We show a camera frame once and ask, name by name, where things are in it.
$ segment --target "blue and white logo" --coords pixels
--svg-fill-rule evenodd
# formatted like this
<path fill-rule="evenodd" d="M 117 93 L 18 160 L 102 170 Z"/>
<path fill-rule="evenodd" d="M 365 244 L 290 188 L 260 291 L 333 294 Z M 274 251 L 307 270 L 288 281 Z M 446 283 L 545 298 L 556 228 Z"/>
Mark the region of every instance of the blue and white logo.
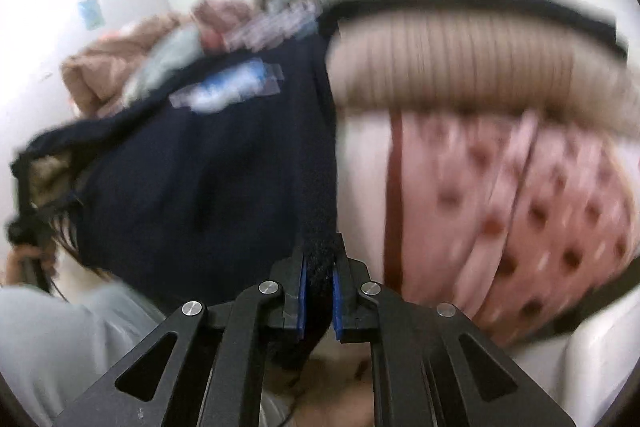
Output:
<path fill-rule="evenodd" d="M 214 113 L 234 103 L 256 96 L 280 92 L 282 68 L 265 64 L 259 58 L 207 77 L 203 82 L 174 92 L 169 101 L 174 107 L 191 107 L 193 112 Z"/>

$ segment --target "grey pants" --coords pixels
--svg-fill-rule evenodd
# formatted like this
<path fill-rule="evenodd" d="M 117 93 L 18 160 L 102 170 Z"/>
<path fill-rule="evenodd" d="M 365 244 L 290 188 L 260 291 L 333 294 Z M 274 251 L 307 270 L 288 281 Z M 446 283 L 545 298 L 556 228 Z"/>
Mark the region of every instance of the grey pants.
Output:
<path fill-rule="evenodd" d="M 148 335 L 164 315 L 123 283 L 73 305 L 27 287 L 0 289 L 0 374 L 42 427 Z M 263 393 L 260 427 L 287 407 Z"/>

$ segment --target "beige ribbed fabric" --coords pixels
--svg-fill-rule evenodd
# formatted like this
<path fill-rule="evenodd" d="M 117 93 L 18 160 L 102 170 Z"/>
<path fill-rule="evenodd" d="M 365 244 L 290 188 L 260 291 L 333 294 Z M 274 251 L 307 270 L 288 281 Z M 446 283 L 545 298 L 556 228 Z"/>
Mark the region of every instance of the beige ribbed fabric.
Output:
<path fill-rule="evenodd" d="M 327 60 L 338 108 L 536 108 L 640 137 L 636 71 L 570 28 L 514 14 L 388 12 L 340 24 Z"/>

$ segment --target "silver screw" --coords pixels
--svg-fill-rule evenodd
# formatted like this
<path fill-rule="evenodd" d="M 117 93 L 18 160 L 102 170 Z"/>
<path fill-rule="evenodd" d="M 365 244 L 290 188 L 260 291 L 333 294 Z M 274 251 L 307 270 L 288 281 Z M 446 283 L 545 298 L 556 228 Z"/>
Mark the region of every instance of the silver screw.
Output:
<path fill-rule="evenodd" d="M 182 313 L 187 315 L 188 317 L 193 317 L 193 315 L 197 315 L 202 311 L 202 304 L 197 301 L 187 302 L 182 307 Z"/>
<path fill-rule="evenodd" d="M 373 281 L 364 283 L 360 289 L 364 295 L 378 295 L 382 291 L 380 284 Z"/>
<path fill-rule="evenodd" d="M 278 291 L 278 283 L 273 281 L 265 281 L 260 286 L 258 286 L 258 290 L 260 293 L 264 293 L 265 295 L 271 295 L 272 293 L 276 293 Z"/>
<path fill-rule="evenodd" d="M 437 305 L 436 311 L 441 317 L 449 318 L 456 314 L 456 307 L 453 304 L 443 302 L 442 304 Z"/>

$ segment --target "person's hand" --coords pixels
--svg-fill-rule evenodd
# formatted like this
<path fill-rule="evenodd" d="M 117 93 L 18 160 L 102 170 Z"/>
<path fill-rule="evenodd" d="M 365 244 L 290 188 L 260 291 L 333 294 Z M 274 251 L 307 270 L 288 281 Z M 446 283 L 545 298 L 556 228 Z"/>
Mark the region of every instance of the person's hand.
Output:
<path fill-rule="evenodd" d="M 25 259 L 39 259 L 44 272 L 55 275 L 56 246 L 51 243 L 45 250 L 30 245 L 15 247 L 6 258 L 4 285 L 13 286 L 24 283 L 23 263 Z"/>

